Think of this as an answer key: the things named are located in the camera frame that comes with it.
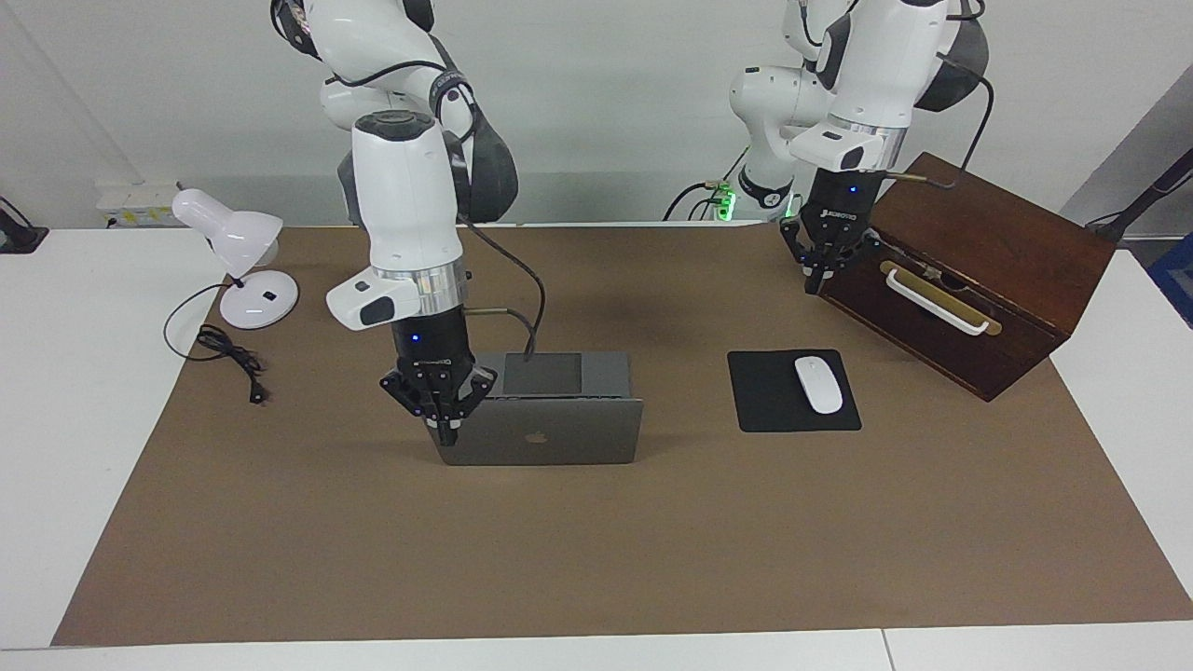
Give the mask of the white computer mouse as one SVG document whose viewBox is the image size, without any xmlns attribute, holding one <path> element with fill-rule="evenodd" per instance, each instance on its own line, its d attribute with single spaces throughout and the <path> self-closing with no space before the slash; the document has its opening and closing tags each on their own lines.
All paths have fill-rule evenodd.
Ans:
<svg viewBox="0 0 1193 671">
<path fill-rule="evenodd" d="M 820 356 L 802 356 L 793 370 L 811 410 L 818 415 L 835 415 L 843 410 L 843 390 L 830 363 Z"/>
</svg>

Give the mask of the black table clamp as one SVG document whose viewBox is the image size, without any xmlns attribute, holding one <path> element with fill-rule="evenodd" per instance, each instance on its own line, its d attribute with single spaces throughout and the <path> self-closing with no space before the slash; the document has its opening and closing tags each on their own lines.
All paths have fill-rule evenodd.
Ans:
<svg viewBox="0 0 1193 671">
<path fill-rule="evenodd" d="M 30 254 L 47 241 L 50 229 L 36 226 L 21 209 L 0 196 L 0 254 Z"/>
</svg>

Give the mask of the white desk lamp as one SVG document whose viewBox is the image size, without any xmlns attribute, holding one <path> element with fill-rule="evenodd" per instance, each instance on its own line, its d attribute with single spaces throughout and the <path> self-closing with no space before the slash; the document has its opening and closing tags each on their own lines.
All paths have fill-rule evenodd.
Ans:
<svg viewBox="0 0 1193 671">
<path fill-rule="evenodd" d="M 220 314 L 227 324 L 236 330 L 264 330 L 293 310 L 301 296 L 297 281 L 268 270 L 284 226 L 280 217 L 233 210 L 200 187 L 175 193 L 171 211 L 205 238 L 225 269 L 231 285 L 220 300 Z"/>
</svg>

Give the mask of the white power strip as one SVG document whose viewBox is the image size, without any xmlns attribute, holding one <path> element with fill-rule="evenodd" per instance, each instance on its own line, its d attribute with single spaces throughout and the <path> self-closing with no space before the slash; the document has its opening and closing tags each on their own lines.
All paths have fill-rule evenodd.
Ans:
<svg viewBox="0 0 1193 671">
<path fill-rule="evenodd" d="M 97 185 L 95 204 L 107 229 L 177 228 L 183 226 L 173 213 L 174 197 L 183 191 L 177 180 L 136 185 Z"/>
</svg>

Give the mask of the black mouse pad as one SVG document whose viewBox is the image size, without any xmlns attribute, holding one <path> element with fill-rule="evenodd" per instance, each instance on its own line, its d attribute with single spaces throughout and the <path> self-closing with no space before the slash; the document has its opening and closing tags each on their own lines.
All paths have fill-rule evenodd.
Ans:
<svg viewBox="0 0 1193 671">
<path fill-rule="evenodd" d="M 843 406 L 832 415 L 811 407 L 797 377 L 795 362 L 818 357 L 832 370 Z M 771 349 L 730 351 L 727 362 L 733 382 L 734 412 L 740 430 L 753 433 L 860 431 L 863 419 L 837 349 Z"/>
</svg>

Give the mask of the brown table mat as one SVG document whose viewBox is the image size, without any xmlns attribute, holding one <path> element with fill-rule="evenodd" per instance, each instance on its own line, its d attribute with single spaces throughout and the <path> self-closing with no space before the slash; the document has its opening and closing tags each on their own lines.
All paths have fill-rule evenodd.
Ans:
<svg viewBox="0 0 1193 671">
<path fill-rule="evenodd" d="M 630 355 L 631 464 L 460 468 L 381 390 L 384 328 L 323 295 L 363 233 L 282 234 L 301 303 L 187 364 L 52 638 L 138 645 L 1193 618 L 1044 363 L 993 404 L 802 293 L 767 226 L 499 229 L 540 349 Z M 837 349 L 860 431 L 753 433 L 727 353 Z"/>
</svg>

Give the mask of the grey laptop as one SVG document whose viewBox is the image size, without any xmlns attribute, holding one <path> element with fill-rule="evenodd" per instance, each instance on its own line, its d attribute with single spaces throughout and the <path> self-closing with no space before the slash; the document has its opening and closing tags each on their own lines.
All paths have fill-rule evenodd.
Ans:
<svg viewBox="0 0 1193 671">
<path fill-rule="evenodd" d="M 453 466 L 626 464 L 638 454 L 644 401 L 625 351 L 486 352 L 494 390 L 460 424 Z"/>
</svg>

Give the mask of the black stand pole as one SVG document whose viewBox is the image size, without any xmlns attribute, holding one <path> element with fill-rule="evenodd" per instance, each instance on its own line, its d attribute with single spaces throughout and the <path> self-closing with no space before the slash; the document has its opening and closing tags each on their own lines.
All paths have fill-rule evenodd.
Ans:
<svg viewBox="0 0 1193 671">
<path fill-rule="evenodd" d="M 1193 147 L 1185 150 L 1182 156 L 1179 156 L 1158 179 L 1150 184 L 1150 187 L 1146 187 L 1129 205 L 1121 208 L 1119 213 L 1109 213 L 1087 222 L 1084 230 L 1092 232 L 1095 238 L 1117 245 L 1121 238 L 1125 238 L 1130 226 L 1143 216 L 1143 213 L 1177 191 L 1188 180 L 1193 180 Z"/>
</svg>

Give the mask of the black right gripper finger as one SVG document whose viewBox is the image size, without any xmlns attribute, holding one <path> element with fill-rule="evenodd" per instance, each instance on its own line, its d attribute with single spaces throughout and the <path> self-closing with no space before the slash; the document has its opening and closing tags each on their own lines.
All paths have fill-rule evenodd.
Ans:
<svg viewBox="0 0 1193 671">
<path fill-rule="evenodd" d="M 446 405 L 446 442 L 455 445 L 459 441 L 463 420 L 480 407 L 496 384 L 496 373 L 490 368 L 474 368 L 468 382 L 449 395 Z"/>
<path fill-rule="evenodd" d="M 429 378 L 421 371 L 413 374 L 391 371 L 381 378 L 381 388 L 396 400 L 409 415 L 421 420 L 435 445 L 441 445 L 446 437 L 446 425 L 441 420 L 441 404 L 438 390 L 431 386 Z"/>
</svg>

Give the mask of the blue crate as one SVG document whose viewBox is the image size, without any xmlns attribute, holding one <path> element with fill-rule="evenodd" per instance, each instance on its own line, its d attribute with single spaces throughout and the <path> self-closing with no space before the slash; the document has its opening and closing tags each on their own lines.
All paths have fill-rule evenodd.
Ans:
<svg viewBox="0 0 1193 671">
<path fill-rule="evenodd" d="M 1150 264 L 1146 276 L 1193 330 L 1193 232 Z"/>
</svg>

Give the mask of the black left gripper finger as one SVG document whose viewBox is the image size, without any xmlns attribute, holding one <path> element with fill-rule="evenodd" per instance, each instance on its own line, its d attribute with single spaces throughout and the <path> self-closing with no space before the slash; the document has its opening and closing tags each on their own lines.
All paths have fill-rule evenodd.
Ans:
<svg viewBox="0 0 1193 671">
<path fill-rule="evenodd" d="M 801 224 L 781 224 L 781 238 L 789 246 L 789 253 L 801 265 L 804 276 L 804 291 L 820 294 L 826 275 L 824 259 L 820 250 L 815 245 L 809 247 L 801 242 Z"/>
<path fill-rule="evenodd" d="M 826 271 L 835 273 L 873 254 L 883 241 L 878 232 L 834 232 L 826 241 Z"/>
</svg>

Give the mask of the dark wooden box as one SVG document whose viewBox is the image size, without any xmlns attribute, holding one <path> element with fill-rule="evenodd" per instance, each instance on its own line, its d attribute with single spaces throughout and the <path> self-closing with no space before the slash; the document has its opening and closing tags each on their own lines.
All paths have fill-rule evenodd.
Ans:
<svg viewBox="0 0 1193 671">
<path fill-rule="evenodd" d="M 1047 361 L 1077 328 L 1115 245 L 940 156 L 911 173 L 953 187 L 898 181 L 871 228 L 882 246 L 832 276 L 821 296 L 984 401 Z M 882 261 L 935 281 L 1003 326 L 964 336 L 886 288 Z"/>
</svg>

